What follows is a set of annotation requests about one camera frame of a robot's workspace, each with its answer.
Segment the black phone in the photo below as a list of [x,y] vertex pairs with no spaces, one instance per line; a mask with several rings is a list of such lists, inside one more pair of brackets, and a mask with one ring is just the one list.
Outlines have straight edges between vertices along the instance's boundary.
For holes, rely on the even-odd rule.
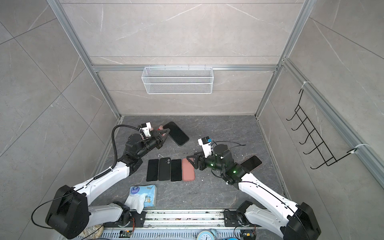
[[158,174],[159,174],[159,159],[149,160],[146,181],[147,182],[157,181]]
[[190,140],[190,138],[175,122],[169,122],[165,124],[163,128],[170,130],[169,136],[178,146],[182,146]]

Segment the pink phone case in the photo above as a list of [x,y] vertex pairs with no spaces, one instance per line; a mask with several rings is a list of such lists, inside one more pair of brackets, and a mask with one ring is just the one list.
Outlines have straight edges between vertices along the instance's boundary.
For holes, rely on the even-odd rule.
[[182,179],[184,182],[191,182],[195,180],[195,168],[188,161],[188,159],[182,160]]

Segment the black phone case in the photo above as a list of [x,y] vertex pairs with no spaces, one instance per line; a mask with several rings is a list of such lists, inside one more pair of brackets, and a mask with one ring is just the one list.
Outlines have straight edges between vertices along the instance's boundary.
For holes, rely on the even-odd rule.
[[159,161],[159,181],[169,181],[171,179],[171,158],[161,158]]

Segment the phone near right arm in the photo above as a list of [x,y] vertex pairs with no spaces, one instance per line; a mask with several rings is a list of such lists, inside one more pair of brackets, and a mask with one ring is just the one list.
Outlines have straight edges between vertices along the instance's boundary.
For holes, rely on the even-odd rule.
[[241,163],[241,166],[247,171],[251,172],[262,164],[262,161],[257,156],[252,156]]

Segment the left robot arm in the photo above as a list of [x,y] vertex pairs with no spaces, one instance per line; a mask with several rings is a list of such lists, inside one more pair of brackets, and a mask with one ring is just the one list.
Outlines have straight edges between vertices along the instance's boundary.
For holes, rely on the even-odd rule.
[[169,129],[139,129],[128,137],[123,155],[115,157],[113,165],[97,176],[73,187],[59,188],[46,216],[46,224],[67,239],[77,237],[83,230],[95,225],[116,223],[127,226],[131,222],[130,208],[123,203],[92,207],[91,203],[117,182],[131,176],[151,150],[160,149]]

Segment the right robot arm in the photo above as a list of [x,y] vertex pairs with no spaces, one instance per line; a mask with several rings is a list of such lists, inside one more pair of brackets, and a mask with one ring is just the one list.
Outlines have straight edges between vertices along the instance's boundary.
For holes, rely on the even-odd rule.
[[243,225],[258,225],[284,240],[316,240],[321,228],[313,209],[306,203],[300,205],[279,195],[258,180],[250,170],[236,163],[227,145],[207,146],[200,153],[187,156],[195,169],[210,168],[220,171],[228,185],[237,187],[264,206],[257,207],[249,201],[237,210]]

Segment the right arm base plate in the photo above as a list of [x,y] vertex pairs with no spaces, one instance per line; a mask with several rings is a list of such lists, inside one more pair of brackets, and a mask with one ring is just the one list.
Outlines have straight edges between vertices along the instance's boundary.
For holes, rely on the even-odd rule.
[[243,212],[240,211],[231,211],[225,209],[223,211],[224,221],[226,227],[239,227],[239,226],[256,226],[260,225],[252,224],[245,216]]

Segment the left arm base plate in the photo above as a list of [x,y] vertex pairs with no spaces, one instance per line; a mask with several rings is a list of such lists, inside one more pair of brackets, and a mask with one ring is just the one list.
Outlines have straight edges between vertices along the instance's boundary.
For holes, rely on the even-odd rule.
[[121,228],[132,228],[133,226],[142,228],[146,219],[147,212],[142,211],[140,214],[137,211],[123,213],[123,221],[118,224]]

